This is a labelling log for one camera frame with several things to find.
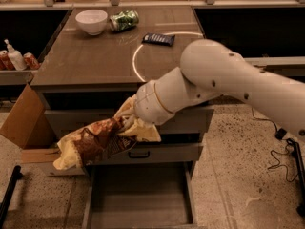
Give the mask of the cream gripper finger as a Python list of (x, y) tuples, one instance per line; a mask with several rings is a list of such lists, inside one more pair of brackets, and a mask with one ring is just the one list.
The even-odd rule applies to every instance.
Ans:
[(135, 116), (130, 116), (129, 118), (124, 119), (123, 120), (123, 129), (124, 130), (129, 129), (133, 125), (135, 120), (136, 120)]
[(130, 116), (130, 115), (134, 115), (134, 109), (128, 109), (125, 111), (122, 111), (118, 114), (115, 114), (116, 117), (123, 117), (123, 116)]

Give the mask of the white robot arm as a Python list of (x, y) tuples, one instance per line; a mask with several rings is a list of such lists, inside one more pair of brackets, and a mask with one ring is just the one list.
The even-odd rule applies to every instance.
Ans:
[(232, 96), (260, 111), (298, 139), (305, 140), (305, 84), (263, 72), (242, 56), (209, 39), (193, 41), (180, 65), (142, 85), (125, 116), (123, 128), (136, 119), (162, 125), (180, 110), (221, 95)]

